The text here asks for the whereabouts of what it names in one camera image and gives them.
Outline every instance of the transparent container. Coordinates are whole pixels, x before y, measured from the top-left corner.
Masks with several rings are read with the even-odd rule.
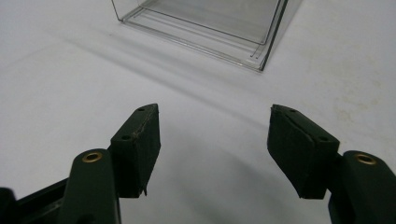
[[[112,0],[119,21],[262,71],[302,0]]]

